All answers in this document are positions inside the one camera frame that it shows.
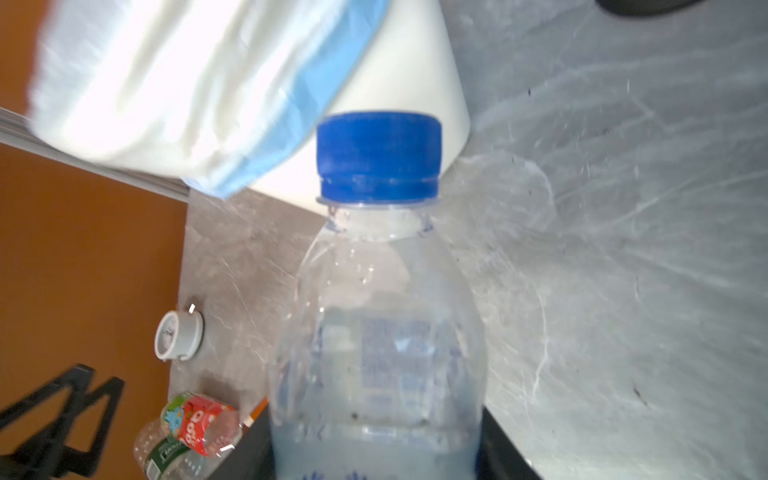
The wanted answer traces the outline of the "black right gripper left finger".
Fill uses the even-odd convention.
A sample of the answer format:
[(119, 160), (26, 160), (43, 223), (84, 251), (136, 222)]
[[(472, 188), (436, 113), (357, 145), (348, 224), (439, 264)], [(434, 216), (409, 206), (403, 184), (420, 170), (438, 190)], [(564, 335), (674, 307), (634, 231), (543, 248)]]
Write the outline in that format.
[(254, 411), (248, 432), (234, 451), (213, 471), (210, 480), (275, 480), (269, 408)]

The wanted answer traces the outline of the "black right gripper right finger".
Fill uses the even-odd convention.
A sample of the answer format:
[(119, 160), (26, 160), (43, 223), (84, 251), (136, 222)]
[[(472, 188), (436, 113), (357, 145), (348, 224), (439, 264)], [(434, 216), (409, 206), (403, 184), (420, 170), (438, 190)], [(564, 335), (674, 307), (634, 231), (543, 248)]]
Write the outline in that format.
[(487, 407), (483, 409), (480, 448), (477, 457), (479, 480), (541, 480), (519, 452)]

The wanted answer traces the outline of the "clear water bottle blue cap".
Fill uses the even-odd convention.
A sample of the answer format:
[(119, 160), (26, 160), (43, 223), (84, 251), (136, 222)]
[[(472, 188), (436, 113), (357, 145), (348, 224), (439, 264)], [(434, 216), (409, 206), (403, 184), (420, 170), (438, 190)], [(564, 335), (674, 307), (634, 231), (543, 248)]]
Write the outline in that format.
[(485, 326), (434, 228), (442, 128), (410, 112), (317, 129), (324, 226), (296, 275), (268, 406), (279, 479), (473, 479)]

